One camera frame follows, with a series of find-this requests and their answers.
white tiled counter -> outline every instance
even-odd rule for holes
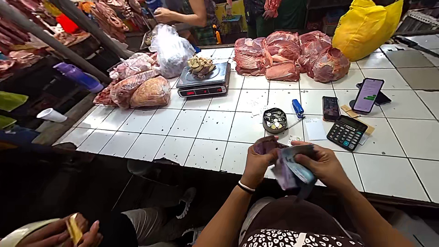
[[[439,49],[438,37],[425,38],[436,38],[437,43],[427,44]],[[377,49],[353,62],[347,76],[326,84],[306,74],[299,82],[279,82],[232,72],[226,97],[186,100],[178,96],[174,78],[169,80],[167,106],[147,110],[95,106],[57,143],[73,142],[79,151],[139,160],[165,157],[181,166],[242,174],[247,148],[267,135],[252,117],[251,102],[279,107],[294,122],[291,100],[296,98],[308,118],[321,118],[322,96],[336,96],[339,105],[348,105],[363,78],[382,78],[382,91],[392,103],[374,106],[360,117],[376,128],[364,145],[349,153],[329,140],[311,142],[333,149],[360,191],[439,203],[439,92],[413,89],[409,81],[439,84],[439,59],[429,55],[412,59],[412,52],[406,51],[388,54],[394,46],[384,45],[385,52]],[[229,61],[234,70],[233,48],[203,50],[201,55]],[[394,66],[395,59],[404,60],[398,62],[401,68]],[[324,122],[325,131],[332,125]],[[302,123],[280,133],[279,141],[286,144],[290,134],[308,141]]]

yellow plastic bag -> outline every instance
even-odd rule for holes
[[[403,0],[386,7],[375,5],[372,0],[353,0],[349,11],[338,22],[332,46],[350,61],[364,58],[393,35],[402,8]]]

metal pole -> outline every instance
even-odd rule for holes
[[[70,50],[67,46],[63,45],[61,42],[50,36],[48,33],[43,31],[43,29],[37,24],[30,21],[21,12],[16,10],[14,7],[10,6],[4,0],[0,0],[0,16],[17,24],[24,30],[32,33],[44,43],[48,44],[50,47],[59,51],[63,56],[71,60],[73,63],[77,64],[84,71],[96,76],[101,82],[109,83],[111,78],[105,75],[102,71],[98,70],[96,67],[91,65],[85,59],[80,57],[78,54]]]
[[[102,46],[113,51],[120,58],[127,59],[129,56],[117,46],[96,24],[94,24],[78,7],[70,0],[50,0],[59,10],[79,27],[93,34],[102,42]]]

calculator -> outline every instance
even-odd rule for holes
[[[367,125],[349,116],[341,115],[335,121],[326,138],[352,152],[366,130]]]

blue stapler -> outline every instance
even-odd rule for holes
[[[303,108],[300,105],[299,101],[297,99],[293,99],[293,108],[294,111],[297,114],[297,118],[304,118],[305,116],[303,115]]]

